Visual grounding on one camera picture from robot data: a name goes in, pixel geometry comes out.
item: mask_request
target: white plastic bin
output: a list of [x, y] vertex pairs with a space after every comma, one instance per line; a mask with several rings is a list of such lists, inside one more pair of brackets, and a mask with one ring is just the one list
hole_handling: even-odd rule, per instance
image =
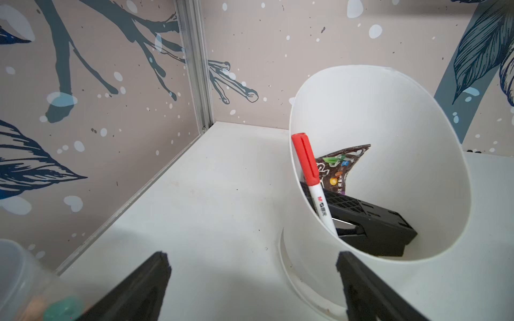
[[471, 196], [462, 147], [434, 98], [408, 76], [377, 66], [322, 70], [298, 91], [289, 133], [307, 133], [315, 157], [371, 144], [348, 174], [346, 194], [399, 212], [418, 232], [400, 258], [375, 257], [333, 236], [307, 203], [290, 142], [281, 255], [293, 286], [324, 315], [344, 319], [340, 251], [352, 251], [402, 295], [402, 285], [463, 233]]

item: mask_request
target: white floor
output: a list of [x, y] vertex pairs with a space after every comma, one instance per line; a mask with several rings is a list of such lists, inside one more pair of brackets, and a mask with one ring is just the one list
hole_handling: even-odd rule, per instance
[[[288, 139], [217, 122], [61, 277], [94, 303], [164, 251], [173, 271], [161, 321], [324, 319], [295, 294], [278, 256]], [[514, 159], [466, 158], [471, 222], [431, 272], [409, 276], [407, 300], [433, 321], [512, 319]]]

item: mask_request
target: black plastic object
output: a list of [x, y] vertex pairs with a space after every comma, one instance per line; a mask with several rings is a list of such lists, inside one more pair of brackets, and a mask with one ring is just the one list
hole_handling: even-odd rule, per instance
[[155, 252], [78, 321], [157, 321], [171, 276], [168, 256]]
[[[300, 182], [314, 209], [307, 184]], [[338, 229], [339, 238], [351, 246], [377, 256], [402, 256], [403, 250], [417, 232], [394, 211], [356, 198], [323, 189], [328, 208], [335, 221], [355, 225], [354, 229]]]
[[336, 267], [349, 321], [428, 321], [353, 253], [339, 253]]

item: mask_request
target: bucket base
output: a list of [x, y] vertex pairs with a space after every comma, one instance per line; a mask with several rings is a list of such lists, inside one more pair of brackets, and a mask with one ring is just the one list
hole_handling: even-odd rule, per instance
[[333, 303], [332, 301], [325, 299], [317, 292], [315, 292], [310, 286], [305, 284], [302, 279], [300, 279], [292, 265], [291, 260], [289, 259], [289, 256], [287, 255], [286, 246], [284, 243], [284, 230], [282, 230], [282, 233], [280, 234], [278, 248], [282, 268], [284, 269], [289, 282], [291, 283], [298, 296], [325, 318], [329, 320], [348, 321], [348, 316], [346, 315], [346, 307], [342, 307]]

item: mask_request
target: brown wrapper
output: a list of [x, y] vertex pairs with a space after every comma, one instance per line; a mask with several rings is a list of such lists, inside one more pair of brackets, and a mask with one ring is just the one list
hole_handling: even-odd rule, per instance
[[[344, 195], [348, 172], [370, 147], [371, 145], [369, 144], [349, 147], [317, 158], [316, 164], [320, 172], [320, 181], [323, 188]], [[334, 159], [332, 159], [332, 162], [327, 162], [323, 160], [324, 158], [342, 159], [338, 162], [334, 162]]]

